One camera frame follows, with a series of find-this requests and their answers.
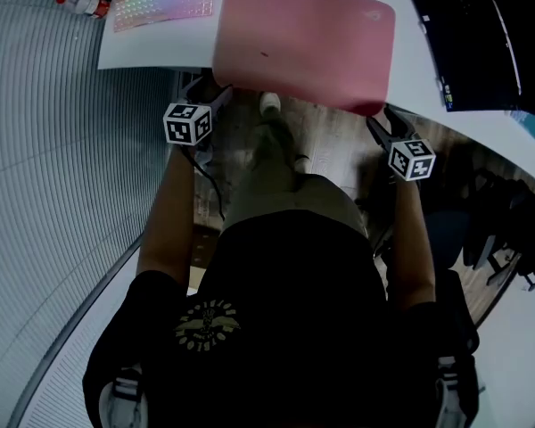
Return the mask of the white desk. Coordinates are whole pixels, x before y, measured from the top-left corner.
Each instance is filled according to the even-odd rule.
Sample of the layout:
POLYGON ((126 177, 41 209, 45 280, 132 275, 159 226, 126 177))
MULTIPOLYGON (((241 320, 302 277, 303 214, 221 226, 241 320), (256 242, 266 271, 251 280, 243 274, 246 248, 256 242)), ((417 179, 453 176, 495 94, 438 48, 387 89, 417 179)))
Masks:
MULTIPOLYGON (((379 0, 396 13, 387 101, 485 145, 535 178, 535 140, 502 111, 448 112, 435 79, 432 55, 411 0, 379 0)), ((222 0, 210 17, 165 21, 114 32, 105 18, 101 70, 134 67, 208 68, 212 64, 222 0)))

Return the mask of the person's right forearm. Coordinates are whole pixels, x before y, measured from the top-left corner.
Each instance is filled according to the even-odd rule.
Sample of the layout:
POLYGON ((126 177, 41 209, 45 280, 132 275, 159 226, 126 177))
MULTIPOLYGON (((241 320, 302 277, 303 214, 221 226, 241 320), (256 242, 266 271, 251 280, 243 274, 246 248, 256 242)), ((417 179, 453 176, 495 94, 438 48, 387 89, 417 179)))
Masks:
POLYGON ((400 310, 436 300, 432 250, 419 189, 417 183, 400 179, 396 181, 388 294, 400 310))

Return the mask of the pink mouse pad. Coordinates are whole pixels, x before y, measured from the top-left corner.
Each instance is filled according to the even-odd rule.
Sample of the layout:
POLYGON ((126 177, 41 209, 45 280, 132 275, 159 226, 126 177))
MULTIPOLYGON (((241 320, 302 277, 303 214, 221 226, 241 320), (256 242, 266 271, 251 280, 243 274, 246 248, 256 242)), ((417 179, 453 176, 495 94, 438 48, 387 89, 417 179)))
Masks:
POLYGON ((377 0, 223 0, 213 76, 372 116, 386 103, 395 21, 377 0))

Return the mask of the person's left forearm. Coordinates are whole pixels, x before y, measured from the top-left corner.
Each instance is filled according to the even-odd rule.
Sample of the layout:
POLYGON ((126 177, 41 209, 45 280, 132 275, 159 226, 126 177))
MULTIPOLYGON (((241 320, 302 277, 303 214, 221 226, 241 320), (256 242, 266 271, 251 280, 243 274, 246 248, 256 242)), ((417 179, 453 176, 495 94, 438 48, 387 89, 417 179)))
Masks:
POLYGON ((193 246, 193 165, 174 147, 144 228, 137 274, 158 271, 189 284, 193 246))

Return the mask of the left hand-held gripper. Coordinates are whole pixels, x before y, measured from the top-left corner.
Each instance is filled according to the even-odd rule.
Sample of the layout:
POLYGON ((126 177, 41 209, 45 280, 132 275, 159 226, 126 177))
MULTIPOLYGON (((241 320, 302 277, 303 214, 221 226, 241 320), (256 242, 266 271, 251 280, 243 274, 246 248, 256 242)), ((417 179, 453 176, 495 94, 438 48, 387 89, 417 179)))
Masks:
POLYGON ((223 111, 233 96, 231 85, 218 91, 209 105, 199 105, 203 77, 178 89, 177 103, 170 103, 162 118, 168 144, 196 146, 212 133, 213 114, 223 111))

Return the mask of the black laptop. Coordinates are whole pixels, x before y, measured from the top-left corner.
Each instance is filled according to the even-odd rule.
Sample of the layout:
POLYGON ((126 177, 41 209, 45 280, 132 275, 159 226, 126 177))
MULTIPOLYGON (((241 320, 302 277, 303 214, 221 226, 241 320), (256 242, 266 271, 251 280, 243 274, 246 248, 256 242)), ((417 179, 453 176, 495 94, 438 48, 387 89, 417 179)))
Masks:
POLYGON ((412 0, 449 112, 535 115, 535 0, 412 0))

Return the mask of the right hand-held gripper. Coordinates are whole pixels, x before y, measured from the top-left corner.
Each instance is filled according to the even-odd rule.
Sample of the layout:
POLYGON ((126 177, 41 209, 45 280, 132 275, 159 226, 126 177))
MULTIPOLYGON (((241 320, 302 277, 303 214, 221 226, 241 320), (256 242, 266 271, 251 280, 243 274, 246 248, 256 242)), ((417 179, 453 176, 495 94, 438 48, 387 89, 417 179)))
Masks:
POLYGON ((430 143, 426 139, 416 139, 414 126, 402 115, 400 108, 387 103, 383 113, 391 125, 391 132, 374 117, 367 117, 366 125, 375 142, 389 152, 388 166, 407 182, 428 178, 436 160, 430 143), (393 143, 393 138, 400 141, 393 143))

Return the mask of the clear bottle with red cap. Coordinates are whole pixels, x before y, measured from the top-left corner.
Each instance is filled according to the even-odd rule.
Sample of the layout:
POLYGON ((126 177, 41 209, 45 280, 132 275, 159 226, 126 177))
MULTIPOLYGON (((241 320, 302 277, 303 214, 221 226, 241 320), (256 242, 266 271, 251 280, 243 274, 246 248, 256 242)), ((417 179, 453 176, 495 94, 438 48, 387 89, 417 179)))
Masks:
POLYGON ((80 15, 86 15, 94 19, 104 18, 109 9, 110 3, 106 0, 55 0, 66 10, 80 15))

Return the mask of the black office chair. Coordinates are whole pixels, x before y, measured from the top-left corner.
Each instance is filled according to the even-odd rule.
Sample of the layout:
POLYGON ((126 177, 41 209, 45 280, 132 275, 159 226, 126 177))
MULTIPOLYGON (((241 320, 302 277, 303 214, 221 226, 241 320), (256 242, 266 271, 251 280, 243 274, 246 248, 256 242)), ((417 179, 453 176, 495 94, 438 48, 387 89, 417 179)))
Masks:
POLYGON ((521 179, 475 170, 464 183, 422 183, 422 201, 434 268, 488 263, 498 274, 512 268, 535 275, 535 193, 521 179))

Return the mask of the pink iridescent keyboard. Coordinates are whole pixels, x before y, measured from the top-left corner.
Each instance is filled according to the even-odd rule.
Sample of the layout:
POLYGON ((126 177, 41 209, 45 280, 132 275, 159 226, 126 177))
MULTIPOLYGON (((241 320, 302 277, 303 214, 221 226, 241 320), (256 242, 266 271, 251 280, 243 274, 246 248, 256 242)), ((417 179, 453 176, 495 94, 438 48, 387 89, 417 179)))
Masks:
POLYGON ((113 31, 213 14, 214 0, 113 0, 113 31))

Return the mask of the khaki trousers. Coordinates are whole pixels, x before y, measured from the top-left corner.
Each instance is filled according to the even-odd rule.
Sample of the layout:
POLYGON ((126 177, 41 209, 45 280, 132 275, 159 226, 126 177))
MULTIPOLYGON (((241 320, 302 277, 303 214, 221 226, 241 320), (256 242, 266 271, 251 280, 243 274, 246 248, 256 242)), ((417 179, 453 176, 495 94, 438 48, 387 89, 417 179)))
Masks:
POLYGON ((306 210, 365 233, 355 202, 326 177, 295 169, 295 142, 281 112, 269 105, 256 127, 256 147, 227 208, 223 229, 247 219, 306 210))

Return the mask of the black printed t-shirt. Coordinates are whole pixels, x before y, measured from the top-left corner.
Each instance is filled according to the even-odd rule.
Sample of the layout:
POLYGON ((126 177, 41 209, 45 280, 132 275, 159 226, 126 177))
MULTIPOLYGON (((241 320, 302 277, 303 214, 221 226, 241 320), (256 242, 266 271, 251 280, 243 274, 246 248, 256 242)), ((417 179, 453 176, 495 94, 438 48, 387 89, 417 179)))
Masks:
POLYGON ((147 428, 465 428, 479 408, 448 311, 397 311, 367 239, 305 210, 229 227, 193 296, 137 276, 83 378, 94 428, 120 377, 147 428))

